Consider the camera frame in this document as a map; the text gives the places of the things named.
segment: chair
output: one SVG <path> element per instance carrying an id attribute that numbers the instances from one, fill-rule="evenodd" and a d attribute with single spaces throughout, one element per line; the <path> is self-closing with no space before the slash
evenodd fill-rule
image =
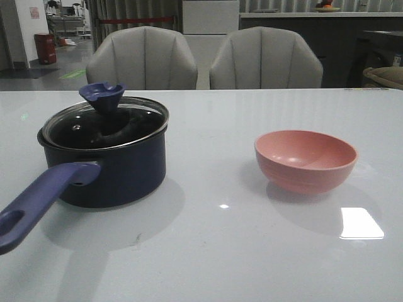
<path id="1" fill-rule="evenodd" d="M 141 26 L 108 35 L 86 75 L 88 83 L 122 83 L 131 90 L 195 89 L 197 66 L 181 33 Z"/>
<path id="2" fill-rule="evenodd" d="M 298 33 L 258 26 L 225 37 L 210 68 L 210 88 L 320 88 L 322 75 Z"/>

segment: plastic bowl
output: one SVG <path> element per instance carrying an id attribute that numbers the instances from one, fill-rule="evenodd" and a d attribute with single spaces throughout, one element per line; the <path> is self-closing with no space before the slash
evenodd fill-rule
<path id="1" fill-rule="evenodd" d="M 302 194 L 328 192 L 342 184 L 357 161 L 350 144 L 303 130 L 275 131 L 255 141 L 258 164 L 276 185 Z"/>

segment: blue plastic handle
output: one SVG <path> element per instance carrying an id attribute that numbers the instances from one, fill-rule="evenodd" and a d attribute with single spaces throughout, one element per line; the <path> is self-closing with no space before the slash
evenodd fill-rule
<path id="1" fill-rule="evenodd" d="M 97 162 L 55 165 L 0 213 L 0 255 L 15 249 L 69 184 L 86 185 L 101 172 Z"/>

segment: white table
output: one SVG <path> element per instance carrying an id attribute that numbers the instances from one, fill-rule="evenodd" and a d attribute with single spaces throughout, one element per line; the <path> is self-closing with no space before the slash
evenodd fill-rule
<path id="1" fill-rule="evenodd" d="M 4 302 L 403 301 L 403 91 L 127 91 L 165 104 L 167 176 L 113 210 L 57 201 L 0 256 Z M 36 134 L 77 92 L 0 92 L 0 206 L 39 173 Z M 254 140 L 321 131 L 359 161 L 330 193 L 269 183 Z"/>

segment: green floor marking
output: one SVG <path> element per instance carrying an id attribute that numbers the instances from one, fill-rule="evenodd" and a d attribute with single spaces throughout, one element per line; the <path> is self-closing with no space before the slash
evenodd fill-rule
<path id="1" fill-rule="evenodd" d="M 85 73 L 85 69 L 78 69 L 63 75 L 59 79 L 78 79 L 79 77 L 82 77 Z"/>

